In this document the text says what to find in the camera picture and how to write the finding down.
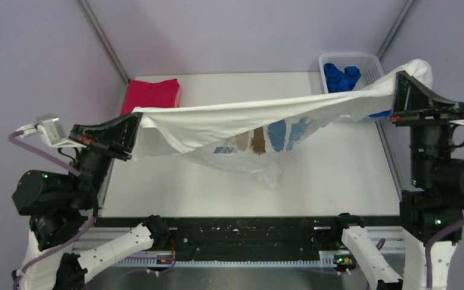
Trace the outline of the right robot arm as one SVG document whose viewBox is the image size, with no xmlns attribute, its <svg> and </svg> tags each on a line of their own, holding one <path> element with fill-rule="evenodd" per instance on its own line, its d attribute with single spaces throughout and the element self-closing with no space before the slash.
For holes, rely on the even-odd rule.
<svg viewBox="0 0 464 290">
<path fill-rule="evenodd" d="M 464 159 L 452 156 L 459 148 L 454 131 L 464 127 L 464 102 L 448 100 L 399 71 L 390 121 L 410 130 L 414 190 L 404 190 L 399 203 L 404 273 L 390 267 L 359 216 L 337 216 L 330 241 L 349 251 L 370 289 L 446 289 L 464 227 Z"/>
</svg>

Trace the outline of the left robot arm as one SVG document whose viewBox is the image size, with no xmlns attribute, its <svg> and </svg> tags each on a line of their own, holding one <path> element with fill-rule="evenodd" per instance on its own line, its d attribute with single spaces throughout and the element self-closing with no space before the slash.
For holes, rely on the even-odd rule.
<svg viewBox="0 0 464 290">
<path fill-rule="evenodd" d="M 110 242 L 73 251 L 98 218 L 98 194 L 111 162 L 131 158 L 141 118 L 135 112 L 101 124 L 76 124 L 66 134 L 59 117 L 47 114 L 8 136 L 9 142 L 65 169 L 63 174 L 29 170 L 12 195 L 18 213 L 29 217 L 27 252 L 12 273 L 14 289 L 82 289 L 113 264 L 169 244 L 163 218 L 149 216 Z"/>
</svg>

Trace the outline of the white printed t-shirt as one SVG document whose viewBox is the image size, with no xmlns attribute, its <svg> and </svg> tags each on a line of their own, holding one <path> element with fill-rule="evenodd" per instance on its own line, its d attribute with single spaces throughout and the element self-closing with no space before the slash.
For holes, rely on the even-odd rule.
<svg viewBox="0 0 464 290">
<path fill-rule="evenodd" d="M 135 108 L 141 115 L 134 160 L 180 156 L 228 172 L 255 173 L 275 186 L 279 157 L 340 117 L 389 110 L 396 72 L 356 91 L 187 108 Z"/>
</svg>

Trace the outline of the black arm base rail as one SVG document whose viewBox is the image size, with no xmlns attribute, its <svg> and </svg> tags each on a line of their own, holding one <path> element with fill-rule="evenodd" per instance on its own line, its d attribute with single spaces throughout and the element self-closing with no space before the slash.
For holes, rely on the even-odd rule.
<svg viewBox="0 0 464 290">
<path fill-rule="evenodd" d="M 337 218 L 166 217 L 170 233 L 154 250 L 179 262 L 296 262 L 318 260 L 324 251 L 345 250 Z"/>
</svg>

